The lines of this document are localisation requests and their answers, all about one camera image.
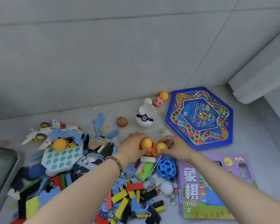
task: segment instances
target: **wall tile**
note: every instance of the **wall tile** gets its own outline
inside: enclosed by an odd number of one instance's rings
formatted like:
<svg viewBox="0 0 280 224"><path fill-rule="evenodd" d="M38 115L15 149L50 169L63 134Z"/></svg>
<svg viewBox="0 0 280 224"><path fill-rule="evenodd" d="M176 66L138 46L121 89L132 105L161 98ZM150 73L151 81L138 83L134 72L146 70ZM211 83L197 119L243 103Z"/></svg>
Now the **wall tile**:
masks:
<svg viewBox="0 0 280 224"><path fill-rule="evenodd" d="M227 83L279 32L280 9L233 12L187 88Z"/></svg>
<svg viewBox="0 0 280 224"><path fill-rule="evenodd" d="M239 0L235 9L280 7L280 0Z"/></svg>
<svg viewBox="0 0 280 224"><path fill-rule="evenodd" d="M181 89L229 14L0 26L0 119Z"/></svg>
<svg viewBox="0 0 280 224"><path fill-rule="evenodd" d="M232 10L238 0L0 0L0 23Z"/></svg>

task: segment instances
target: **chinese chess box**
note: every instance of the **chinese chess box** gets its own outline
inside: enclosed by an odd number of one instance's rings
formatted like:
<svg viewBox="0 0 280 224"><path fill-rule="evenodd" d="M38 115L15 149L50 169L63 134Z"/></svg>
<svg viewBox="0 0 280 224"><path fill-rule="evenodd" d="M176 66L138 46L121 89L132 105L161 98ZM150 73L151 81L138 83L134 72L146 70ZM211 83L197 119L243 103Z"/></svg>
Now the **chinese chess box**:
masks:
<svg viewBox="0 0 280 224"><path fill-rule="evenodd" d="M217 165L257 187L246 155L233 153L203 154ZM179 214L181 216L196 219L234 219L196 168L180 160L176 162L178 168Z"/></svg>

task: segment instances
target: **brown ball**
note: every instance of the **brown ball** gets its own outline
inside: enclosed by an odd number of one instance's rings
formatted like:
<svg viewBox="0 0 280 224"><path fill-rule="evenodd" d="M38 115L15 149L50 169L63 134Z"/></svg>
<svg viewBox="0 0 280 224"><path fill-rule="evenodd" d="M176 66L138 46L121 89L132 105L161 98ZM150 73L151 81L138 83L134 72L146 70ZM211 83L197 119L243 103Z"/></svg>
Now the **brown ball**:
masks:
<svg viewBox="0 0 280 224"><path fill-rule="evenodd" d="M119 117L119 118L117 119L117 125L118 125L119 127L125 127L125 126L127 125L127 119L124 118L124 117Z"/></svg>

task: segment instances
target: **white toy airplane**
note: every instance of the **white toy airplane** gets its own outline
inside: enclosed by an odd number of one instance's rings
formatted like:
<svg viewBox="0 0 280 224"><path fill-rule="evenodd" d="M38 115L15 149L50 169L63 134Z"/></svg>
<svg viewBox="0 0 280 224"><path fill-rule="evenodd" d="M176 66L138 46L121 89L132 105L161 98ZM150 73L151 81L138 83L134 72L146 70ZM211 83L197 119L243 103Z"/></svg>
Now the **white toy airplane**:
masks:
<svg viewBox="0 0 280 224"><path fill-rule="evenodd" d="M36 141L37 139L42 140L42 139L46 138L46 140L38 148L38 150L44 150L52 143L50 141L49 135L52 133L53 130L58 129L58 128L68 129L68 130L80 130L79 127L71 126L71 125L66 126L65 124L61 124L60 121L57 121L57 119L52 119L51 127L39 128L38 130L30 129L29 134L27 134L26 139L21 143L21 145L25 145L28 142L30 142L31 140Z"/></svg>

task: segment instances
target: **toy wheel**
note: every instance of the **toy wheel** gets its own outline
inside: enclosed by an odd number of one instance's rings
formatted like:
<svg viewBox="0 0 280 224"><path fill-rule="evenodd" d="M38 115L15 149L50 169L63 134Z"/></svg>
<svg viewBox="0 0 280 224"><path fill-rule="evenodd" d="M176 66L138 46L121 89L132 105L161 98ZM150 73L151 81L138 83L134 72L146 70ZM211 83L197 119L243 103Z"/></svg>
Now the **toy wheel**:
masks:
<svg viewBox="0 0 280 224"><path fill-rule="evenodd" d="M41 128L49 127L50 124L48 122L42 122L41 123Z"/></svg>
<svg viewBox="0 0 280 224"><path fill-rule="evenodd" d="M38 140L42 140L42 139L45 139L45 138L46 138L46 135L45 135L44 133L38 133L38 134L36 135L36 138L37 138Z"/></svg>

